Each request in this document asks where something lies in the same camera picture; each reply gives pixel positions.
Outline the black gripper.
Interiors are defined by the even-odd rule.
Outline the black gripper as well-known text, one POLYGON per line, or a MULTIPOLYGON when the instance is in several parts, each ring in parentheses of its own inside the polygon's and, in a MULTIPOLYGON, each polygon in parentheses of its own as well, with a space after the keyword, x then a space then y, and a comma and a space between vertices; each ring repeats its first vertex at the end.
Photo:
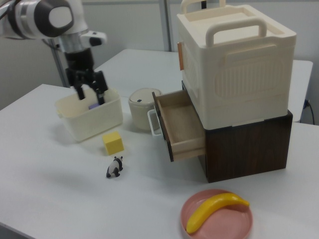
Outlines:
POLYGON ((87 85, 95 91, 99 105, 104 104, 104 92, 108 90, 108 86, 103 73, 93 70, 94 60, 91 49, 64 53, 64 56, 68 66, 65 69, 68 83, 76 90, 79 100, 85 99, 82 85, 87 85))

